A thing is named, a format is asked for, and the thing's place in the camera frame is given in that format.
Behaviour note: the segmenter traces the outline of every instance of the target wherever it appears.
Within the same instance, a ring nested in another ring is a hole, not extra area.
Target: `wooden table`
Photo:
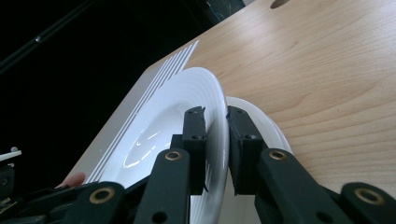
[[[271,4],[256,0],[186,43],[199,40],[185,68],[258,106],[320,185],[360,181],[396,197],[396,2]]]

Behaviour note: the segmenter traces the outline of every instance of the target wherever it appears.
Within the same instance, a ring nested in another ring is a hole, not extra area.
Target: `white plate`
[[[292,153],[288,140],[277,125],[254,104],[235,97],[226,97],[227,104],[241,108],[249,114],[268,147],[285,149]],[[254,196],[233,195],[233,181],[227,175],[227,184],[220,211],[219,224],[259,224],[254,207]]]
[[[149,175],[158,153],[170,147],[172,135],[182,133],[184,112],[196,106],[205,107],[208,193],[191,196],[191,223],[216,223],[228,168],[229,129],[222,88],[204,68],[186,69],[155,91],[120,140],[100,181],[128,188]]]

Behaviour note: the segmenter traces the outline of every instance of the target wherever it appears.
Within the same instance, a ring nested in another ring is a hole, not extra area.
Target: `black bracket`
[[[190,196],[205,187],[204,112],[201,106],[185,112],[183,133],[128,189],[115,182],[43,189],[0,204],[0,223],[190,223]],[[0,170],[2,176],[13,178],[13,170]]]
[[[268,148],[248,113],[229,106],[235,194],[256,195],[262,223],[395,223],[396,201],[365,184],[323,188],[288,151]]]

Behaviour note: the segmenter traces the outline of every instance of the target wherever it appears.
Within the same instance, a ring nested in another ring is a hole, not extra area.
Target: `stack of plates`
[[[231,178],[227,178],[227,105],[246,110],[269,147],[291,152],[282,132],[258,107],[238,98],[225,97],[210,71],[194,67],[165,82],[140,109],[109,158],[100,181],[118,182],[128,188],[149,175],[158,153],[170,147],[172,135],[182,134],[184,112],[202,106],[207,132],[205,183],[208,192],[191,196],[191,223],[217,223],[226,183],[227,188],[231,185]]]

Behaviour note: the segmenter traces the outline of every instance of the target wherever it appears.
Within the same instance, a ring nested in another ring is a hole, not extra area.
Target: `wood grain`
[[[361,181],[396,197],[396,2],[271,4],[198,36],[186,67],[264,111],[319,184]]]

